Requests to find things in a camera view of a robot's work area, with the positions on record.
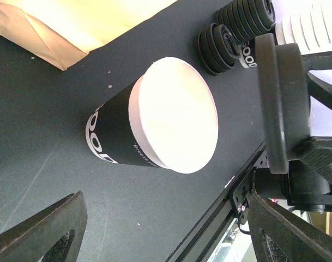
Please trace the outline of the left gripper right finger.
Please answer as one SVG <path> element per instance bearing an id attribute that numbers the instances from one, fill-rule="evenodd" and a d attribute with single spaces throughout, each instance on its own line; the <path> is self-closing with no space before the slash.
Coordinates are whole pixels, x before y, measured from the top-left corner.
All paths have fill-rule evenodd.
<path id="1" fill-rule="evenodd" d="M 257 261 L 332 261 L 332 237 L 253 189 L 248 223 Z"/>

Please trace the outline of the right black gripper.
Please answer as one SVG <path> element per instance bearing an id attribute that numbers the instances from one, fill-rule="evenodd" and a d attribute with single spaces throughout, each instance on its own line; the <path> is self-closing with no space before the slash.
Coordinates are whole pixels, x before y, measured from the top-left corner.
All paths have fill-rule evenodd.
<path id="1" fill-rule="evenodd" d="M 332 137 L 311 136 L 293 148 L 287 174 L 259 168 L 253 186 L 262 197 L 285 199 L 301 211 L 332 212 Z"/>

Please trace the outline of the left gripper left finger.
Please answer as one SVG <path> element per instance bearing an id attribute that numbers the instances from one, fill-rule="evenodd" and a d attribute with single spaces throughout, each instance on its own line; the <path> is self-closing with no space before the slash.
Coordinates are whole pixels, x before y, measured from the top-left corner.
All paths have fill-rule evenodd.
<path id="1" fill-rule="evenodd" d="M 81 191 L 0 233 L 0 261 L 76 261 L 87 225 Z"/>

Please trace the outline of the orange paper bag white handles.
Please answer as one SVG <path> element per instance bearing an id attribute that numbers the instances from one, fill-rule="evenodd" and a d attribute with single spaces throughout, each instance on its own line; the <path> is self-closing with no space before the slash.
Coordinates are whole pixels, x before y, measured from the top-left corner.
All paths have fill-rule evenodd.
<path id="1" fill-rule="evenodd" d="M 173 1 L 0 1 L 0 35 L 60 70 Z"/>

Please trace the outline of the right stack paper cups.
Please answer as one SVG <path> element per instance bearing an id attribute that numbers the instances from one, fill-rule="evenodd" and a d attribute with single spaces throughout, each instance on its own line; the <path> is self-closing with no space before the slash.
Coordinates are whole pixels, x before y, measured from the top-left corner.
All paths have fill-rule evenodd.
<path id="1" fill-rule="evenodd" d="M 296 43 L 303 55 L 332 51 L 332 1 L 315 3 L 307 11 L 283 17 L 272 33 L 276 45 Z"/>

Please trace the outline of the black lidded cup right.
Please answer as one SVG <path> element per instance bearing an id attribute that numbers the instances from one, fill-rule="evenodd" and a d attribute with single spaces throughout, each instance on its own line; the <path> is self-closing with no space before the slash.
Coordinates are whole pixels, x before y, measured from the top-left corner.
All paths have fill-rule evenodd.
<path id="1" fill-rule="evenodd" d="M 234 0 L 217 10 L 215 18 L 231 31 L 239 45 L 270 32 L 276 19 L 270 0 Z"/>

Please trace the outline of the black cup lid stack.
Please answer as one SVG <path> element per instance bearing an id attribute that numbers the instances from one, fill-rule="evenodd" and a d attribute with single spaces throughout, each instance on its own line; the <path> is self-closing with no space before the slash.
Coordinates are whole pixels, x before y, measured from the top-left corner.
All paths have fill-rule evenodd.
<path id="1" fill-rule="evenodd" d="M 219 75 L 234 68 L 240 54 L 233 34 L 224 24 L 211 23 L 196 40 L 198 57 L 210 75 Z"/>

